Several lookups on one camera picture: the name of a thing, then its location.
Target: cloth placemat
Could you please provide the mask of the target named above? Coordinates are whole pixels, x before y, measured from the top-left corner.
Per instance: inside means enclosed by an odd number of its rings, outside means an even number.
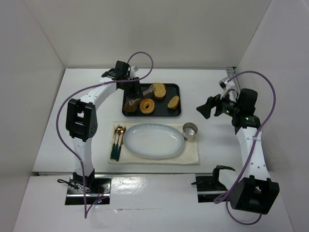
[[[128,130],[130,127],[133,127],[138,124],[143,124],[143,123],[149,123],[149,122],[114,122],[113,133],[118,125],[122,127],[126,127],[126,129]],[[164,125],[171,126],[179,130],[180,133],[182,133],[183,125],[184,125],[184,123],[157,123],[157,124],[164,124]],[[112,136],[110,153],[112,151],[112,144],[114,142],[114,137],[115,137],[115,134],[113,134]],[[108,163],[114,163],[114,164],[199,165],[196,137],[192,141],[184,142],[184,147],[181,153],[179,153],[178,155],[172,158],[167,158],[167,159],[150,159],[150,158],[139,157],[137,155],[132,154],[130,151],[128,151],[124,144],[121,146],[121,153],[120,153],[119,161],[110,159],[110,153],[108,155]]]

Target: baking tray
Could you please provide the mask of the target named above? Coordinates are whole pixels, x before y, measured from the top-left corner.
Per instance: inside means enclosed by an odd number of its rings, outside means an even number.
[[[140,111],[140,107],[137,108],[137,110],[134,113],[128,113],[123,110],[125,103],[127,101],[126,96],[124,95],[123,102],[122,102],[122,114],[127,117],[178,117],[181,112],[182,112],[182,107],[181,107],[181,96],[180,96],[180,90],[179,86],[177,84],[170,84],[170,83],[163,83],[166,87],[166,95],[164,96],[163,99],[159,100],[155,98],[153,93],[150,93],[146,96],[146,98],[150,98],[154,100],[154,111],[150,114],[143,114]],[[140,84],[140,88],[142,91],[147,90],[150,84]],[[169,109],[168,108],[168,103],[169,101],[174,97],[178,95],[179,96],[179,103],[178,106],[175,110]]]

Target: tabletop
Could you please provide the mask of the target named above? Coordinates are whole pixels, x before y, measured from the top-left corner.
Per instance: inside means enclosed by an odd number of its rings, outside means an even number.
[[[225,203],[198,203],[194,174],[121,175],[112,178],[110,204],[96,205],[84,219],[83,205],[64,205],[67,176],[33,176],[20,207],[14,232],[292,232],[279,193],[267,215],[252,226],[236,223]],[[242,222],[258,215],[232,210]]]
[[[56,134],[56,115],[61,103],[73,92],[99,82],[107,69],[66,69],[52,109],[42,144],[33,167],[40,173],[72,173],[74,155],[60,142]],[[143,76],[148,69],[140,69]],[[142,83],[175,83],[180,88],[182,113],[175,118],[125,117],[122,114],[123,91],[117,90],[97,109],[98,131],[92,140],[92,162],[96,173],[211,173],[216,165],[231,166],[240,171],[241,152],[231,117],[221,115],[206,120],[196,107],[205,104],[209,96],[222,93],[219,81],[227,76],[225,70],[154,69]],[[66,108],[60,115],[60,133],[73,146],[65,128]],[[197,144],[200,165],[109,164],[114,121],[193,122],[198,127]]]

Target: silver cup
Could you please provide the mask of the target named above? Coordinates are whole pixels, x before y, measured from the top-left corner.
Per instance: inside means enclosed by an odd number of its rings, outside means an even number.
[[[183,137],[185,141],[191,141],[197,135],[197,126],[192,122],[187,122],[183,126]]]

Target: utensil handle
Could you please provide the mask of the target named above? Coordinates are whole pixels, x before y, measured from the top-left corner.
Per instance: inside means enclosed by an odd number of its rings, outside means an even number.
[[[116,161],[119,161],[120,152],[121,152],[121,146],[118,148],[118,152],[117,152],[117,156],[116,156]]]
[[[111,160],[114,158],[115,144],[112,145]]]
[[[116,157],[117,157],[117,152],[118,152],[118,144],[116,144],[115,151],[114,151],[114,155],[113,155],[113,159],[116,159]]]

